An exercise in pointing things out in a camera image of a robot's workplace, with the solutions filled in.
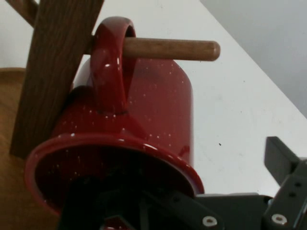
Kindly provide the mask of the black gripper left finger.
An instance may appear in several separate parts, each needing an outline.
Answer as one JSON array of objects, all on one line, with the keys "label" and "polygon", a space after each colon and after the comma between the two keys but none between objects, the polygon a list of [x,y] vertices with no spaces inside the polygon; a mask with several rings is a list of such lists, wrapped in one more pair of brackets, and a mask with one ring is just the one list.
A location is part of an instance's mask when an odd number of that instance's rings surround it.
[{"label": "black gripper left finger", "polygon": [[74,181],[59,230],[102,230],[117,218],[130,230],[224,230],[220,216],[176,190],[124,184],[106,190],[93,177]]}]

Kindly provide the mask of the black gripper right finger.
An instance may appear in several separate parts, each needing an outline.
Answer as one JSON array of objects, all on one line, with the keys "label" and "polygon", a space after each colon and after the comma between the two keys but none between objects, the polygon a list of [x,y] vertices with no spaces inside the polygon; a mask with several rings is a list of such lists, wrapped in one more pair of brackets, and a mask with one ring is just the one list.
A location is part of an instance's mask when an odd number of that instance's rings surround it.
[{"label": "black gripper right finger", "polygon": [[280,186],[262,216],[265,230],[307,228],[307,161],[278,137],[267,137],[264,164]]}]

